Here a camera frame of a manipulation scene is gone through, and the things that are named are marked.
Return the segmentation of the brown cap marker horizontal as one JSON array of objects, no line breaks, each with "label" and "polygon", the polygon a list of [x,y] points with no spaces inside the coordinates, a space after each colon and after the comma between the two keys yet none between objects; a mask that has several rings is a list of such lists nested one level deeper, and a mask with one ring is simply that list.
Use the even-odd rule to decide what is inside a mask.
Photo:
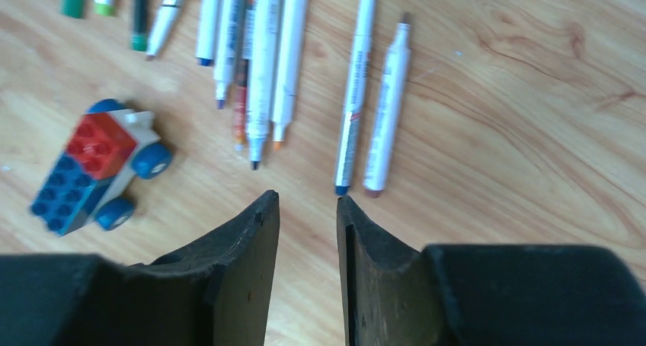
[{"label": "brown cap marker horizontal", "polygon": [[409,38],[411,13],[405,11],[384,58],[373,133],[364,171],[363,187],[368,197],[377,198],[385,189],[393,145],[401,112],[411,54]]}]

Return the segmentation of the purple cap marker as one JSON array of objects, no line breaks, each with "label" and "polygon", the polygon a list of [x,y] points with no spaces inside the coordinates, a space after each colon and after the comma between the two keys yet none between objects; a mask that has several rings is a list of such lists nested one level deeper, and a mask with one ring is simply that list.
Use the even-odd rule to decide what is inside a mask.
[{"label": "purple cap marker", "polygon": [[152,61],[165,45],[186,0],[162,0],[148,37],[146,60]]}]

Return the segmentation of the dark green cap pen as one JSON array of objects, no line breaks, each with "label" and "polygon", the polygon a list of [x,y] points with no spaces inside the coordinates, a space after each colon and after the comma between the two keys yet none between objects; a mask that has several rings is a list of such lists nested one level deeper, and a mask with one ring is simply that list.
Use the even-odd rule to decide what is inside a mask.
[{"label": "dark green cap pen", "polygon": [[133,0],[130,45],[135,51],[145,52],[148,38],[148,0]]}]

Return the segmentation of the orange red cap marker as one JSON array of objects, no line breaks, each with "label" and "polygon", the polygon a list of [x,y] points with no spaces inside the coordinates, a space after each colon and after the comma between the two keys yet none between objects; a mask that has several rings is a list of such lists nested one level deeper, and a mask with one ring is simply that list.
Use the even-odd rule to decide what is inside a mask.
[{"label": "orange red cap marker", "polygon": [[245,125],[247,107],[247,88],[250,70],[250,61],[253,53],[252,38],[254,26],[254,0],[245,0],[244,24],[241,34],[241,49],[238,59],[238,74],[236,79],[235,104],[233,114],[233,130],[235,137],[235,150],[240,152],[245,146]]}]

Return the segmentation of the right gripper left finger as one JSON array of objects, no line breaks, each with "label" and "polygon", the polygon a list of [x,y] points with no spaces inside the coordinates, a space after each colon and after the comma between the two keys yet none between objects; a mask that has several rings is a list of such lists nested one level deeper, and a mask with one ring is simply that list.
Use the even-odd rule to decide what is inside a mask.
[{"label": "right gripper left finger", "polygon": [[280,201],[268,190],[240,214],[151,263],[172,290],[154,345],[263,345],[280,231]]}]

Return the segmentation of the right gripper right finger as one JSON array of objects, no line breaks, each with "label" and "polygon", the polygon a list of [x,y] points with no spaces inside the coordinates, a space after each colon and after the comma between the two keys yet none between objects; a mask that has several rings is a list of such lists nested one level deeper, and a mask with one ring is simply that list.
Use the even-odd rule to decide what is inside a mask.
[{"label": "right gripper right finger", "polygon": [[422,254],[337,201],[337,247],[348,345],[432,345],[434,294]]}]

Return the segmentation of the purple tip white marker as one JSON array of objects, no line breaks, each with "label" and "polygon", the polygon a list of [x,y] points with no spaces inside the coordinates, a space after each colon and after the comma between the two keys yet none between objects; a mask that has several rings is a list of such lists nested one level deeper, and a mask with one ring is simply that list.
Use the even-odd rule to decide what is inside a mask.
[{"label": "purple tip white marker", "polygon": [[229,86],[234,81],[238,56],[238,36],[243,23],[245,0],[221,0],[218,41],[213,79],[216,81],[215,99],[222,110],[227,101]]}]

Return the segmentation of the navy cap marker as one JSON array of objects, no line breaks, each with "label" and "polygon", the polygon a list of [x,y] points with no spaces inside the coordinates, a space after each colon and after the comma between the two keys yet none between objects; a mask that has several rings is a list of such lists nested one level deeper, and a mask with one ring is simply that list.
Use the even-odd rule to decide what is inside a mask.
[{"label": "navy cap marker", "polygon": [[337,196],[347,194],[352,185],[353,164],[360,135],[360,118],[372,48],[375,6],[376,0],[360,0],[357,11],[337,144],[334,173],[334,192]]},{"label": "navy cap marker", "polygon": [[200,66],[211,66],[215,59],[219,0],[201,0],[200,22],[195,57]]}]

